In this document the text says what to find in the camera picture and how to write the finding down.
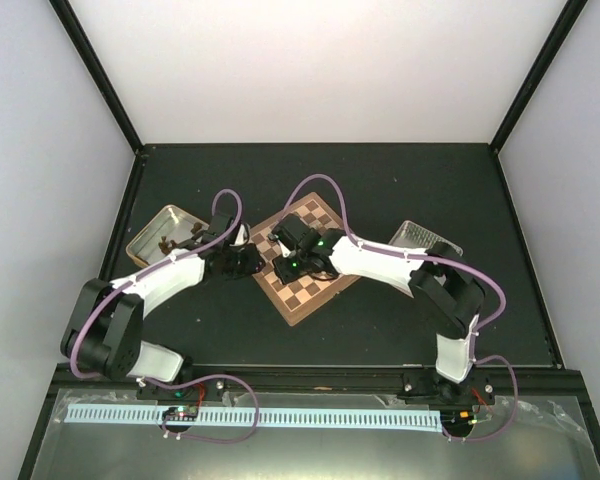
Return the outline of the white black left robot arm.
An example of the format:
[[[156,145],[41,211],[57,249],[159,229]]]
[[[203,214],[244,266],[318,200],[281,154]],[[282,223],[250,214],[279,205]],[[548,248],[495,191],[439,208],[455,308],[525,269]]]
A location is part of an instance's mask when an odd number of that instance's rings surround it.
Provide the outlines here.
[[[76,377],[145,379],[173,399],[187,397],[195,384],[191,359],[147,341],[146,317],[212,276],[240,279],[264,267],[249,226],[232,215],[216,213],[190,238],[163,238],[159,246],[165,256],[149,267],[109,282],[95,278],[82,287],[60,342]]]

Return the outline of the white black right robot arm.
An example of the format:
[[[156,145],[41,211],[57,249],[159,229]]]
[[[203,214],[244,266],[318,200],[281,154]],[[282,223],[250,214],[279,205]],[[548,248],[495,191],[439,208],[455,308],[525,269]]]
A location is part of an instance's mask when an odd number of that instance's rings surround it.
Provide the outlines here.
[[[358,276],[388,284],[413,298],[436,333],[437,396],[456,403],[470,392],[472,336],[485,292],[453,247],[444,242],[426,249],[352,240],[343,229],[319,232],[296,214],[280,220],[267,239],[281,248],[272,265],[283,284],[304,276]]]

